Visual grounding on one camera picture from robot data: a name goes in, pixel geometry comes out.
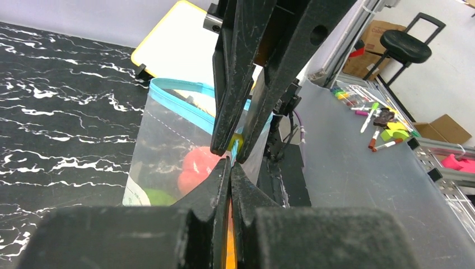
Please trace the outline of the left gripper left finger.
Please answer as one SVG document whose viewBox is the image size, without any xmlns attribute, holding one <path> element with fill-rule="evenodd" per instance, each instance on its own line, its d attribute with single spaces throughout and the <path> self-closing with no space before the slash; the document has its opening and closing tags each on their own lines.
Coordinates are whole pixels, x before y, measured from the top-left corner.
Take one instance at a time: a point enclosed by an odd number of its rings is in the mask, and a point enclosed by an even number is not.
<svg viewBox="0 0 475 269">
<path fill-rule="evenodd" d="M 47 214 L 19 268 L 224 268 L 230 159 L 170 206 L 61 208 Z"/>
</svg>

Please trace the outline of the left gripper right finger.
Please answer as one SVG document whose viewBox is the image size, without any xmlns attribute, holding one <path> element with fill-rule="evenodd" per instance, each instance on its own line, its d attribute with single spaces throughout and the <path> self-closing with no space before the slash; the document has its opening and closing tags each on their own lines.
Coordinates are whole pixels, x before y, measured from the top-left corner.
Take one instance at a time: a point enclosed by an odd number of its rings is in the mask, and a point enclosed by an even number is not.
<svg viewBox="0 0 475 269">
<path fill-rule="evenodd" d="M 290 207 L 230 172 L 237 268 L 419 268 L 404 229 L 368 207 Z"/>
</svg>

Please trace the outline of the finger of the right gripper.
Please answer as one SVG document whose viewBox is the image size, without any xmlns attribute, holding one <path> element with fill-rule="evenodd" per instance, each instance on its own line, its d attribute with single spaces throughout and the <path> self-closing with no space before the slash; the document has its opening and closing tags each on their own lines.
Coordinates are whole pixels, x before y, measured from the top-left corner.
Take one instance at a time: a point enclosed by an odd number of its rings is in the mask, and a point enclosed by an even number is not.
<svg viewBox="0 0 475 269">
<path fill-rule="evenodd" d="M 218 1 L 209 7 L 220 18 L 212 57 L 216 117 L 211 151 L 223 155 L 231 142 L 250 87 L 254 60 L 276 1 Z"/>
<path fill-rule="evenodd" d="M 275 104 L 355 1 L 302 1 L 258 77 L 236 161 L 250 156 Z"/>
</svg>

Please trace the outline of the yellow bell pepper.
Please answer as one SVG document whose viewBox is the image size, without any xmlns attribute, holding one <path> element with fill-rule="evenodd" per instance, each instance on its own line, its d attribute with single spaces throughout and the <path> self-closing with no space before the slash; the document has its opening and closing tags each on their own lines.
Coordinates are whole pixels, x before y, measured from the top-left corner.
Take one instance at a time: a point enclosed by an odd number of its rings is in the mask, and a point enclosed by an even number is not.
<svg viewBox="0 0 475 269">
<path fill-rule="evenodd" d="M 237 268 L 236 248 L 235 248 L 235 231 L 232 216 L 232 200 L 226 202 L 224 228 L 226 236 L 223 243 L 223 267 L 225 269 Z"/>
</svg>

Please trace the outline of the small green lime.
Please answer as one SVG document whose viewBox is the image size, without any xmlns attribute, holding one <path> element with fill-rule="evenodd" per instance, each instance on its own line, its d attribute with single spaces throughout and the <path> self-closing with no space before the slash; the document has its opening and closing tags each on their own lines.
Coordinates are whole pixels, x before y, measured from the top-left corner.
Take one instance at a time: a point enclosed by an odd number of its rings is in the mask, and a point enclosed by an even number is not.
<svg viewBox="0 0 475 269">
<path fill-rule="evenodd" d="M 170 206 L 176 202 L 173 196 L 162 190 L 146 188 L 144 191 L 152 206 Z"/>
</svg>

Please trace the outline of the pink peach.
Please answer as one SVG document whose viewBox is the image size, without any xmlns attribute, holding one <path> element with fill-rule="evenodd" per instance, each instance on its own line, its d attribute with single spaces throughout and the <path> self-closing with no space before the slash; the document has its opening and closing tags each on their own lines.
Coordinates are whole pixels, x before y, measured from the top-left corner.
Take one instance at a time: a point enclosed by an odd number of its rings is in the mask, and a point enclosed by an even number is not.
<svg viewBox="0 0 475 269">
<path fill-rule="evenodd" d="M 177 181 L 180 193 L 186 195 L 201 184 L 220 159 L 219 156 L 210 152 L 208 146 L 189 151 L 183 159 L 182 172 Z"/>
</svg>

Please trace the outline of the clear zip top bag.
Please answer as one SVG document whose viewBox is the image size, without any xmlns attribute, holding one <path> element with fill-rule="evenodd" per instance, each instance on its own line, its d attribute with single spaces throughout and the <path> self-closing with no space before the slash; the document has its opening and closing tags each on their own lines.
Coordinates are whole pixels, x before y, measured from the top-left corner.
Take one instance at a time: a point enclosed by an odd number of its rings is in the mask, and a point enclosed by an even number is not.
<svg viewBox="0 0 475 269">
<path fill-rule="evenodd" d="M 212 86 L 152 79 L 122 204 L 151 206 L 146 188 L 162 190 L 176 201 L 183 198 L 177 184 L 183 159 L 197 147 L 210 150 L 215 114 Z"/>
</svg>

